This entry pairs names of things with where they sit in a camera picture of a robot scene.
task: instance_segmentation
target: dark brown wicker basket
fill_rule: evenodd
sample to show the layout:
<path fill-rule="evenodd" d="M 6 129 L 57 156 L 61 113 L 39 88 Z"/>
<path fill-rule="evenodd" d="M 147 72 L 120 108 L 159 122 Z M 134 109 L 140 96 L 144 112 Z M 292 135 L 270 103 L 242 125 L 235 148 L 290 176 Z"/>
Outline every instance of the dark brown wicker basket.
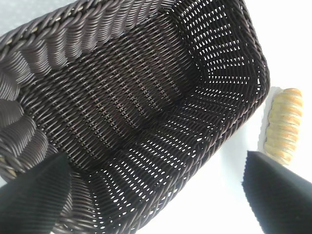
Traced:
<path fill-rule="evenodd" d="M 79 0 L 0 38 L 0 173 L 67 152 L 53 231 L 134 233 L 269 86 L 243 0 Z"/>

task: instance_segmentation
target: basket bottom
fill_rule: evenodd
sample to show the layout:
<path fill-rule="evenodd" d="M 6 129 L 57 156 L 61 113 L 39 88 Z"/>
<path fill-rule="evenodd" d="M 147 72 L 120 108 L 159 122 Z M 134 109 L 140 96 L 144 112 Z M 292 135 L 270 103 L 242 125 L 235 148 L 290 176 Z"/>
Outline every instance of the basket bottom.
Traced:
<path fill-rule="evenodd" d="M 102 168 L 159 122 L 199 80 L 169 15 L 148 19 L 62 70 L 35 74 L 19 95 L 26 114 L 73 168 Z"/>

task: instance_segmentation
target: woven rattan pattern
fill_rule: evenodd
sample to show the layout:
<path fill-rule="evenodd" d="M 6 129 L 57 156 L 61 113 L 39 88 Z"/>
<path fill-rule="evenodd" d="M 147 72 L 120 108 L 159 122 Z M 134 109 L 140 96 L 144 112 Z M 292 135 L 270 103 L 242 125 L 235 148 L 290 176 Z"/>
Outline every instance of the woven rattan pattern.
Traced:
<path fill-rule="evenodd" d="M 134 233 L 269 85 L 241 0 L 77 1 L 0 38 L 0 174 L 66 151 L 54 232 Z"/>

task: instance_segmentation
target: bread roll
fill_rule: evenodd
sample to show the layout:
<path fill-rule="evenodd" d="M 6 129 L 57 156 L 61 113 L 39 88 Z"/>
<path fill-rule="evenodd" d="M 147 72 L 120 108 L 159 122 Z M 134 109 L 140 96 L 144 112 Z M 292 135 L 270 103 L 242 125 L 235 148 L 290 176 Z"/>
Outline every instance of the bread roll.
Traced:
<path fill-rule="evenodd" d="M 298 89 L 283 90 L 272 103 L 264 150 L 283 165 L 289 165 L 297 148 L 302 103 L 302 94 Z"/>

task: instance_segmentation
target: white surface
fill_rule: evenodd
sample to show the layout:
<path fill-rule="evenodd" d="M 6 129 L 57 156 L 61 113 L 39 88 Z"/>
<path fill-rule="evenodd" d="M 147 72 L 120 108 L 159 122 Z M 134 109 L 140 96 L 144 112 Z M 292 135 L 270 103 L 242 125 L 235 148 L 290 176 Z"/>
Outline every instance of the white surface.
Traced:
<path fill-rule="evenodd" d="M 303 91 L 305 106 L 301 140 L 291 169 L 312 181 L 309 133 L 311 125 L 311 6 L 308 0 L 245 0 L 268 60 L 272 92 L 252 118 L 228 140 L 167 207 L 138 234 L 262 234 L 245 198 L 241 181 L 247 150 L 257 150 L 274 87 Z M 70 0 L 0 0 L 0 35 Z"/>

